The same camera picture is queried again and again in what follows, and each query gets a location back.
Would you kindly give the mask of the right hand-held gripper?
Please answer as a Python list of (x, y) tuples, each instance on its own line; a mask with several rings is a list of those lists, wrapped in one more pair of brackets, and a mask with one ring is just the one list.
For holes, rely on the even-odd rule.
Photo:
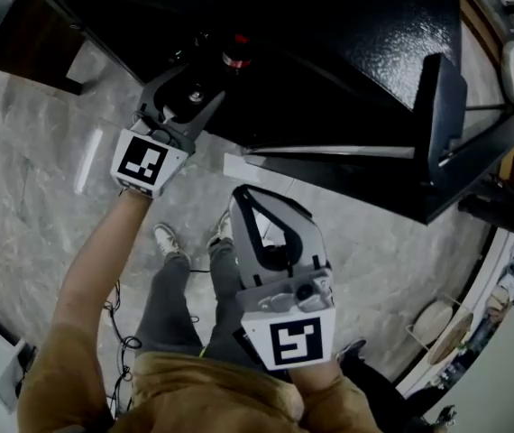
[[(282, 232), (281, 246), (262, 244), (254, 209)], [(236, 296), (241, 324), (262, 363), (278, 371), (330, 360), (333, 274), (312, 215), (292, 198), (251, 185), (234, 190), (229, 215), (242, 283), (250, 288)], [(275, 274), (284, 279), (263, 284)]]

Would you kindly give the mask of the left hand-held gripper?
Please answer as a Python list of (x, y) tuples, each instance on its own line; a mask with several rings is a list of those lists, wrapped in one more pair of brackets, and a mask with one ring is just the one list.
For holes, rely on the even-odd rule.
[(119, 136), (111, 176), (124, 189), (157, 198), (196, 151), (196, 140), (225, 99), (215, 72), (170, 68), (145, 85), (133, 125)]

